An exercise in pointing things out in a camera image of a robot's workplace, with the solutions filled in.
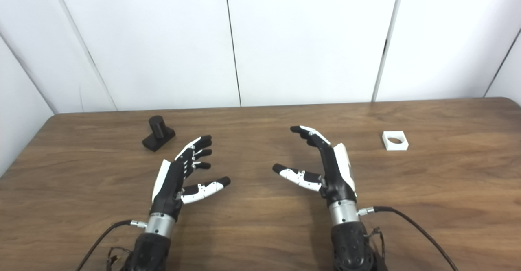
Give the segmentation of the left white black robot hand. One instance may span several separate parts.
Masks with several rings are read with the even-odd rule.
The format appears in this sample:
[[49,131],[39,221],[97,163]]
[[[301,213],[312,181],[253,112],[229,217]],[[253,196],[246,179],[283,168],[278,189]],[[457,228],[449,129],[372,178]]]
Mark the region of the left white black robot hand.
[[185,204],[210,197],[231,184],[231,179],[225,176],[210,182],[184,185],[197,169],[211,168],[210,163],[199,160],[212,154],[211,145],[211,135],[199,136],[188,143],[173,161],[162,161],[151,197],[151,215],[167,215],[177,221]]

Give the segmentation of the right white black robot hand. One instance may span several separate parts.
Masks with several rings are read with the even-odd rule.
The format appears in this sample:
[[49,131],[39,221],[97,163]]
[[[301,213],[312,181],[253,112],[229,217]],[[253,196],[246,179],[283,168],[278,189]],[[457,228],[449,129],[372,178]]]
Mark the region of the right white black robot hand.
[[307,145],[318,149],[324,175],[281,164],[274,164],[273,171],[298,186],[317,191],[327,201],[327,206],[342,200],[356,203],[356,186],[346,147],[342,143],[333,146],[318,130],[311,127],[291,126],[290,130],[305,139]]

